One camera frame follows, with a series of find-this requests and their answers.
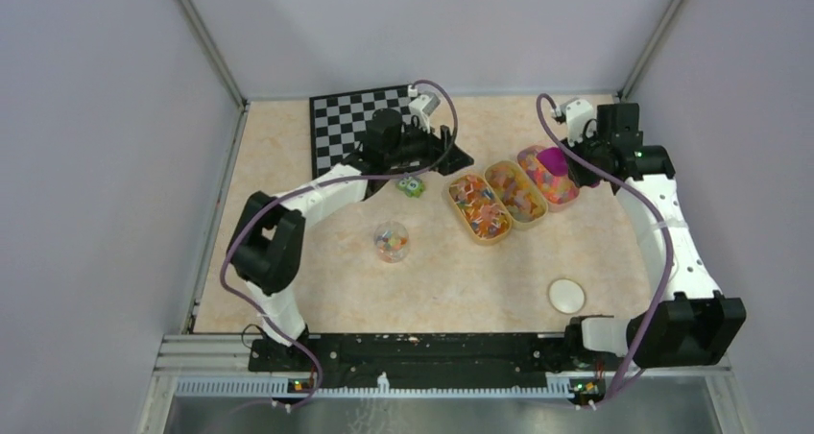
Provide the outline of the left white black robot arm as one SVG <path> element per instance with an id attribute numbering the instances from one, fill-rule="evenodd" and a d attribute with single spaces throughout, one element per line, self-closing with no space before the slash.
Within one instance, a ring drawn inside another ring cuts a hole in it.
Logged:
<path id="1" fill-rule="evenodd" d="M 257 191 L 246 200 L 227 246 L 223 268 L 233 268 L 248 293 L 231 294 L 260 314 L 271 356 L 285 370 L 306 361 L 300 337 L 307 325 L 292 284 L 299 272 L 305 233 L 338 210 L 361 203 L 390 181 L 436 172 L 451 175 L 473 164 L 457 144 L 457 127 L 434 131 L 418 116 L 405 121 L 393 108 L 376 110 L 358 147 L 327 173 L 272 197 Z"/>

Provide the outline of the white round lid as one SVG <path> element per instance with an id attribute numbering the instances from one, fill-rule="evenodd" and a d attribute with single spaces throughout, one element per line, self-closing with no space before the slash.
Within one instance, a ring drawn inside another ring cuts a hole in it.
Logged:
<path id="1" fill-rule="evenodd" d="M 583 287 L 569 279 L 558 278 L 548 287 L 548 300 L 560 313 L 573 315 L 580 312 L 586 303 L 586 293 Z"/>

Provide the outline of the magenta plastic scoop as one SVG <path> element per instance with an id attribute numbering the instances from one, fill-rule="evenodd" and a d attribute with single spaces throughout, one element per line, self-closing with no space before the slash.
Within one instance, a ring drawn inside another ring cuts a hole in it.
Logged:
<path id="1" fill-rule="evenodd" d="M 565 177 L 569 173 L 568 162 L 564 152 L 557 147 L 544 149 L 537 153 L 537 160 L 553 176 Z"/>

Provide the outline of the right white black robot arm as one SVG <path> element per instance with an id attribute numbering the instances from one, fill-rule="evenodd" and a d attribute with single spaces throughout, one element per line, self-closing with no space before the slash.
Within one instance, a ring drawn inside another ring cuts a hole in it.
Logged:
<path id="1" fill-rule="evenodd" d="M 653 290 L 648 309 L 630 320 L 583 320 L 582 331 L 563 342 L 565 361 L 587 369 L 605 351 L 629 354 L 639 368 L 718 364 L 746 308 L 706 269 L 682 214 L 672 160 L 664 147 L 645 144 L 638 104 L 594 107 L 572 99 L 553 112 L 567 127 L 568 177 L 580 187 L 610 184 Z"/>

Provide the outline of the clear plastic cup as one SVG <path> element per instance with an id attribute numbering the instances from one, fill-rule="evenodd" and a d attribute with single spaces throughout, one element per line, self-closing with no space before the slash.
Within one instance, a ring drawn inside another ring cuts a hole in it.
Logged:
<path id="1" fill-rule="evenodd" d="M 400 262 L 410 251 L 409 232 L 397 221 L 384 222 L 378 225 L 373 232 L 373 245 L 382 261 Z"/>

